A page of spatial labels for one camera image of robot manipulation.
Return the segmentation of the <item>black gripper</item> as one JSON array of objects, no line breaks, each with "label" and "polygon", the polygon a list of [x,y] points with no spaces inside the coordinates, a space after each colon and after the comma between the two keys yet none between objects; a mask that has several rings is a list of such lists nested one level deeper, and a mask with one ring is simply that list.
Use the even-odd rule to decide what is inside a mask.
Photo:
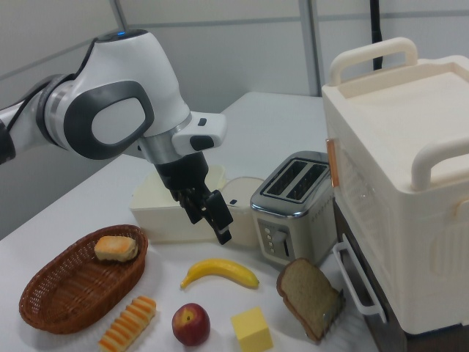
[{"label": "black gripper", "polygon": [[229,230],[233,222],[232,215],[221,192],[210,192],[205,184],[209,166],[202,152],[158,164],[155,168],[173,200],[185,209],[192,224],[205,218],[220,245],[232,239]]}]

